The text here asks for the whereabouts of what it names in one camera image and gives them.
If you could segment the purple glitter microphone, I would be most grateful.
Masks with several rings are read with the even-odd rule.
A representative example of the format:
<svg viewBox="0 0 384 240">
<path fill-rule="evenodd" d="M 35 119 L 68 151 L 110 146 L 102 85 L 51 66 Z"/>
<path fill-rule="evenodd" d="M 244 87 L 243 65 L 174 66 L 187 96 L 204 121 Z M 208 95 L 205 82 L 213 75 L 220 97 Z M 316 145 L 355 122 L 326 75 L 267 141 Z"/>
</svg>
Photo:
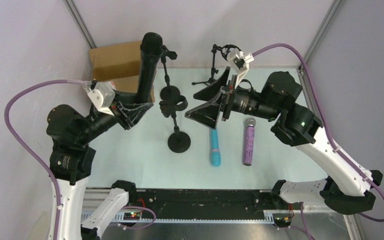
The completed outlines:
<svg viewBox="0 0 384 240">
<path fill-rule="evenodd" d="M 245 166 L 252 165 L 253 152 L 254 152 L 255 126 L 256 126 L 256 120 L 253 117 L 249 117 L 245 120 L 244 146 L 243 146 L 243 164 Z"/>
</svg>

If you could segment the brown cardboard box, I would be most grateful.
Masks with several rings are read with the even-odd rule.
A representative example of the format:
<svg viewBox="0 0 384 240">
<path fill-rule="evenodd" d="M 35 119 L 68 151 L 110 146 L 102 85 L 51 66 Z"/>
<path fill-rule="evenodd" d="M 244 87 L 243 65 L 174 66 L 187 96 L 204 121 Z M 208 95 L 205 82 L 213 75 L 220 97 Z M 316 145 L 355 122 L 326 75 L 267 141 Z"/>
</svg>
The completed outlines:
<svg viewBox="0 0 384 240">
<path fill-rule="evenodd" d="M 88 55 L 92 65 L 92 79 L 97 82 L 111 81 L 119 92 L 137 93 L 141 43 L 132 41 L 90 49 Z M 153 85 L 148 101 L 155 101 Z"/>
</svg>

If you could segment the teal microphone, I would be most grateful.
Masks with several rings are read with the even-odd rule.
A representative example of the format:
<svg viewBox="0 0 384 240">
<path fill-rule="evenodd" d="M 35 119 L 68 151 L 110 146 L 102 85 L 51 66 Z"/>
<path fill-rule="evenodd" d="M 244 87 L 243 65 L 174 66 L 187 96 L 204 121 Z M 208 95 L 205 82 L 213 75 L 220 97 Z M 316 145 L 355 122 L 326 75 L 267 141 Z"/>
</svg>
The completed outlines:
<svg viewBox="0 0 384 240">
<path fill-rule="evenodd" d="M 221 151 L 219 146 L 218 131 L 211 129 L 210 131 L 210 163 L 213 167 L 219 167 L 222 162 Z"/>
</svg>

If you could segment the black microphone orange end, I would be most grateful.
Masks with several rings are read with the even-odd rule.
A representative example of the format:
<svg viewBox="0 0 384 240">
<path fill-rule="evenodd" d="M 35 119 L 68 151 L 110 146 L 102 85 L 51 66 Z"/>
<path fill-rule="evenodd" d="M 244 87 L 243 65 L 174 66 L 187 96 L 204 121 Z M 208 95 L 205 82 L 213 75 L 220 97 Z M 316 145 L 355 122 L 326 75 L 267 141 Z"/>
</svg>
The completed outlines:
<svg viewBox="0 0 384 240">
<path fill-rule="evenodd" d="M 140 68 L 135 102 L 147 103 L 153 88 L 157 64 L 163 54 L 163 39 L 155 32 L 147 32 L 140 44 Z"/>
</svg>

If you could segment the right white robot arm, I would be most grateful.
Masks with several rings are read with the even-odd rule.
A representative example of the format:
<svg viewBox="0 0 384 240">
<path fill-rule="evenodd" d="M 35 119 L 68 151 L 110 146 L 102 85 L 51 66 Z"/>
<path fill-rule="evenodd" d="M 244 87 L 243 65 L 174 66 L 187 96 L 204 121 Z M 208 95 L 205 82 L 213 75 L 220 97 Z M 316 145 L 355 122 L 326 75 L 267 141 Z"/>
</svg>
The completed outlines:
<svg viewBox="0 0 384 240">
<path fill-rule="evenodd" d="M 210 129 L 217 127 L 218 120 L 226 121 L 232 112 L 266 119 L 273 122 L 270 130 L 283 144 L 303 152 L 327 173 L 317 181 L 278 180 L 270 192 L 277 207 L 325 205 L 343 215 L 372 210 L 376 196 L 371 189 L 381 184 L 383 174 L 358 166 L 333 147 L 322 121 L 296 102 L 302 89 L 287 71 L 271 73 L 261 91 L 246 89 L 227 67 L 219 79 L 193 95 L 203 103 L 188 110 L 185 117 Z"/>
</svg>

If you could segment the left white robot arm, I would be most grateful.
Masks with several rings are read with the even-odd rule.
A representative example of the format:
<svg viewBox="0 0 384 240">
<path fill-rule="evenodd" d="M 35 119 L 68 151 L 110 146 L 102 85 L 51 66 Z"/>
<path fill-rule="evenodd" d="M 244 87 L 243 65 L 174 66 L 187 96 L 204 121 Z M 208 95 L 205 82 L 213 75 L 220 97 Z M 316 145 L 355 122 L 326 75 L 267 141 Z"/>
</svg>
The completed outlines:
<svg viewBox="0 0 384 240">
<path fill-rule="evenodd" d="M 104 201 L 85 221 L 81 220 L 86 186 L 92 172 L 96 150 L 90 142 L 115 125 L 124 130 L 133 128 L 153 102 L 137 102 L 133 93 L 117 92 L 109 105 L 110 114 L 91 110 L 81 115 L 73 107 L 60 104 L 47 117 L 46 133 L 53 142 L 50 171 L 56 179 L 53 188 L 61 206 L 55 215 L 53 229 L 57 240 L 100 240 L 115 215 L 124 206 L 138 199 L 135 183 L 117 180 Z"/>
</svg>

